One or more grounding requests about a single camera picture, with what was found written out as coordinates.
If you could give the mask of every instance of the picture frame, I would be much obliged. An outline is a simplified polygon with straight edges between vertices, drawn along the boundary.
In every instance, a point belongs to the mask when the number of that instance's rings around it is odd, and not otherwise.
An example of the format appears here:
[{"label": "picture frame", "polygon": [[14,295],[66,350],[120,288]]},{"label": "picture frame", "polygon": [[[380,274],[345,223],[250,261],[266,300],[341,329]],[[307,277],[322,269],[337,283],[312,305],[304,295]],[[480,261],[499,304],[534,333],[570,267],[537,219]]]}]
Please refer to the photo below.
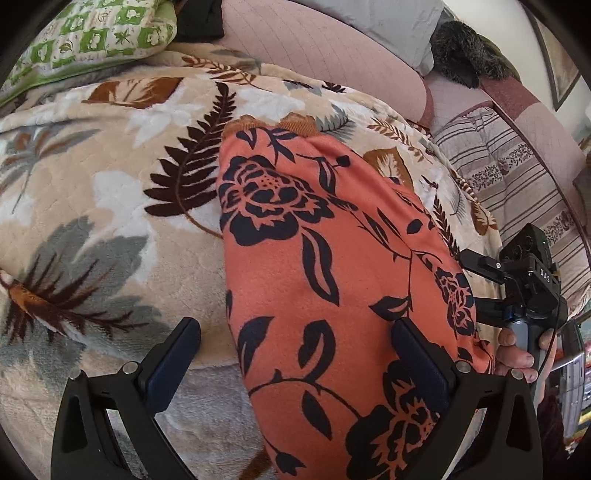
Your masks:
[{"label": "picture frame", "polygon": [[558,111],[581,78],[579,69],[554,34],[525,9],[544,56],[554,110]]}]

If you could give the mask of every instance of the pink quilted cushion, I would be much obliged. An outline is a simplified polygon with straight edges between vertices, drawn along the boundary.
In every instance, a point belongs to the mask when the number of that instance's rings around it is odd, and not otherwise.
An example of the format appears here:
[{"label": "pink quilted cushion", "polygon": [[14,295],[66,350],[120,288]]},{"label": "pink quilted cushion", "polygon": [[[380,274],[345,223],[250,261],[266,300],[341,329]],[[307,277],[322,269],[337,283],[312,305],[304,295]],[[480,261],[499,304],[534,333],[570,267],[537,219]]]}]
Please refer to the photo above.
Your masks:
[{"label": "pink quilted cushion", "polygon": [[368,93],[430,126],[433,101],[421,76],[354,28],[288,0],[224,0],[222,9],[226,35],[217,44]]}]

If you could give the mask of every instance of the cable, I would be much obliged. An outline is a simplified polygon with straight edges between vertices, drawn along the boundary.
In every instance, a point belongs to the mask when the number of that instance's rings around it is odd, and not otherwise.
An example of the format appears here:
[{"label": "cable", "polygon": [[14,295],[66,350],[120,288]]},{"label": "cable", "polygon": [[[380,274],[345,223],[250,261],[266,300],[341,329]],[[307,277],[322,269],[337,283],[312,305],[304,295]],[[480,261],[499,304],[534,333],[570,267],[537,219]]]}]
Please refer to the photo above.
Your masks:
[{"label": "cable", "polygon": [[544,361],[540,365],[538,369],[538,378],[542,374],[544,367],[546,366],[546,362],[548,358],[550,358],[550,352],[552,351],[552,347],[554,346],[554,341],[556,340],[556,331],[558,330],[558,324],[560,323],[560,294],[562,293],[562,282],[558,284],[558,307],[556,308],[556,325],[554,325],[554,332],[552,333],[552,338],[550,340],[550,346],[548,347],[548,351],[546,352],[546,356]]}]

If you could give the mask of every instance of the green patterned pillow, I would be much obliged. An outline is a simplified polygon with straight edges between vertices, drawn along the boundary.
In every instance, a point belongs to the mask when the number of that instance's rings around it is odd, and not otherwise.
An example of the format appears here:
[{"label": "green patterned pillow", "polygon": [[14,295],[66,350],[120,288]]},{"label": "green patterned pillow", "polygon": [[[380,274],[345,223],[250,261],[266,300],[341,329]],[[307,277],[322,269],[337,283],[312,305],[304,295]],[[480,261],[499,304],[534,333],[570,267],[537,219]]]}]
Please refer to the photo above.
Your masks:
[{"label": "green patterned pillow", "polygon": [[38,85],[149,57],[176,33],[168,0],[74,0],[18,59],[0,89],[0,106]]}]

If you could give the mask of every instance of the handle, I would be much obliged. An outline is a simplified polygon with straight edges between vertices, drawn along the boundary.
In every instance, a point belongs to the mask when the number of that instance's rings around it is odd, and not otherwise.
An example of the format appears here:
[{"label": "handle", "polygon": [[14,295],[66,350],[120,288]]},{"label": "handle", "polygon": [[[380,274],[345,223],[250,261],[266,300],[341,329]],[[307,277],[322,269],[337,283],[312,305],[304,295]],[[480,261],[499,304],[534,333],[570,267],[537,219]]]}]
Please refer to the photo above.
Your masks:
[{"label": "handle", "polygon": [[[534,357],[534,365],[532,365],[531,368],[539,370],[540,365],[546,356],[546,351],[540,349],[540,337],[546,331],[546,328],[535,324],[529,324],[523,320],[517,320],[516,322],[510,323],[509,328],[513,331],[517,339],[515,345],[522,350],[527,350],[527,352]],[[544,388],[544,383],[539,382],[538,380],[530,384],[531,399],[534,402],[536,411],[538,406],[535,403],[535,399],[542,388]]]}]

